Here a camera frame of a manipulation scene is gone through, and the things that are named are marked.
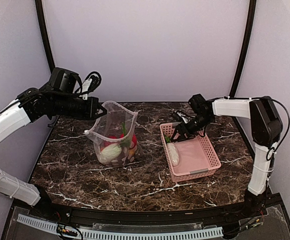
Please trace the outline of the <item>pink plastic basket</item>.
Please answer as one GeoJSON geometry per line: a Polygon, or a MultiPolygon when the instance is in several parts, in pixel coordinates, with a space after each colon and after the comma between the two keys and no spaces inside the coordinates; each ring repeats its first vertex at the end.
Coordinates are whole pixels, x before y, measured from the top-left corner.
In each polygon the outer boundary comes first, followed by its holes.
{"type": "Polygon", "coordinates": [[[198,135],[191,140],[173,142],[180,161],[177,166],[172,166],[167,143],[170,143],[176,125],[176,122],[160,125],[161,141],[172,181],[179,183],[213,175],[221,167],[221,163],[207,136],[198,135]]]}

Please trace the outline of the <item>clear zip top bag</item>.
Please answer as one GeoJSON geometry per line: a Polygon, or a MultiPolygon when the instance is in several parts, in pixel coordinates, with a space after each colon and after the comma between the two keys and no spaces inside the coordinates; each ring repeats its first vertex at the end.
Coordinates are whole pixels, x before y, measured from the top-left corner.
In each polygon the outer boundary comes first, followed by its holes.
{"type": "MultiPolygon", "coordinates": [[[[131,111],[117,102],[106,101],[102,105],[107,109],[107,115],[98,118],[91,129],[84,131],[85,136],[93,142],[97,159],[99,153],[104,149],[104,141],[121,143],[123,140],[120,137],[122,134],[122,123],[125,123],[128,132],[127,136],[130,137],[132,143],[132,137],[135,134],[135,126],[138,117],[138,111],[131,111]],[[109,139],[108,136],[116,136],[118,139],[109,139]]],[[[122,152],[125,153],[131,149],[131,147],[126,148],[122,146],[121,148],[122,152]]],[[[101,164],[110,168],[116,168],[111,162],[101,164]]]]}

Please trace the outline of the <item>white bun toy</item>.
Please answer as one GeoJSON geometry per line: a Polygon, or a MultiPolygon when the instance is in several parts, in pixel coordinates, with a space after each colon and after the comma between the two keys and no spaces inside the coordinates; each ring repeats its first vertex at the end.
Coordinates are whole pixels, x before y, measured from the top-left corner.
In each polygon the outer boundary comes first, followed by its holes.
{"type": "Polygon", "coordinates": [[[111,144],[105,147],[98,155],[98,160],[102,164],[110,163],[115,160],[122,152],[122,148],[119,144],[111,144]]]}
{"type": "Polygon", "coordinates": [[[167,143],[167,149],[172,166],[176,167],[179,164],[180,158],[175,144],[172,142],[167,143]]]}

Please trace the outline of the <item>yellow lemon toy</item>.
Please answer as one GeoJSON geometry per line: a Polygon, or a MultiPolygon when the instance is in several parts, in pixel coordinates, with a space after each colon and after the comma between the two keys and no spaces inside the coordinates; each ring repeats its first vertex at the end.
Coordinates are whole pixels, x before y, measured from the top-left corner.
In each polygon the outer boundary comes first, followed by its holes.
{"type": "Polygon", "coordinates": [[[136,147],[134,147],[134,148],[131,148],[131,149],[129,150],[129,154],[130,154],[130,155],[134,155],[134,154],[135,154],[135,152],[136,152],[136,150],[137,150],[137,148],[136,148],[136,147]]]}

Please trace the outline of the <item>dark red onion toy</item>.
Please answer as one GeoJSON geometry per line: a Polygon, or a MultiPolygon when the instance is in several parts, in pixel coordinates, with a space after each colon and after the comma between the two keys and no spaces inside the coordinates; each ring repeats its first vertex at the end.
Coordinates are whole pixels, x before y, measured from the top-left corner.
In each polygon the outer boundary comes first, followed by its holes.
{"type": "Polygon", "coordinates": [[[134,162],[136,156],[139,154],[140,150],[137,148],[136,152],[134,155],[130,155],[129,151],[128,152],[122,152],[118,156],[117,159],[114,159],[111,163],[113,164],[114,167],[120,168],[120,167],[125,167],[129,163],[134,162]]]}

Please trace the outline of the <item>red apple toy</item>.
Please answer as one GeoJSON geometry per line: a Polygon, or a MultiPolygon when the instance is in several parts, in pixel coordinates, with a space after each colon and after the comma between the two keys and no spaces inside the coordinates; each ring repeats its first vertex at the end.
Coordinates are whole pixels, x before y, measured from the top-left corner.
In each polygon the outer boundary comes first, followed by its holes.
{"type": "Polygon", "coordinates": [[[131,143],[131,148],[134,148],[135,146],[137,146],[137,137],[136,135],[134,134],[133,137],[132,137],[132,143],[131,143]]]}
{"type": "MultiPolygon", "coordinates": [[[[108,136],[108,138],[109,139],[118,139],[116,136],[113,136],[113,135],[110,135],[110,136],[108,136]]],[[[105,147],[107,147],[107,146],[110,146],[110,145],[115,145],[115,146],[119,146],[120,145],[120,143],[119,142],[113,142],[113,141],[107,141],[107,140],[105,140],[104,142],[103,142],[103,147],[105,148],[105,147]]]]}

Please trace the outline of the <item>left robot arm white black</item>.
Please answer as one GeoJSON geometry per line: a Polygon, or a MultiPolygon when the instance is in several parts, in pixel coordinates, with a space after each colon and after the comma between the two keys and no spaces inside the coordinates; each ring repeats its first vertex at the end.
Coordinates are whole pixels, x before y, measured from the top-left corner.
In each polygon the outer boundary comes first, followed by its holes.
{"type": "MultiPolygon", "coordinates": [[[[0,111],[0,143],[22,127],[42,116],[67,116],[78,120],[96,120],[106,115],[99,99],[89,96],[101,84],[100,73],[93,71],[85,80],[78,73],[56,67],[41,88],[29,88],[0,111]]],[[[0,169],[0,193],[20,200],[45,218],[55,214],[55,206],[39,186],[25,183],[0,169]]]]}

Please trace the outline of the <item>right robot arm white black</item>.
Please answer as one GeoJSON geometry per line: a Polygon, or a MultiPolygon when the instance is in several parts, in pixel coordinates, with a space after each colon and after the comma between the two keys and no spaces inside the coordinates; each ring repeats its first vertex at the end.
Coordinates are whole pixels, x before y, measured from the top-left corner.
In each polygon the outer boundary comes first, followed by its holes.
{"type": "Polygon", "coordinates": [[[276,108],[279,101],[270,96],[218,97],[206,100],[201,94],[196,94],[188,103],[195,117],[176,112],[174,116],[179,123],[170,140],[182,142],[192,139],[200,131],[204,131],[216,116],[249,119],[255,158],[247,192],[255,196],[263,194],[274,169],[277,150],[287,136],[287,132],[283,132],[283,122],[276,108]]]}

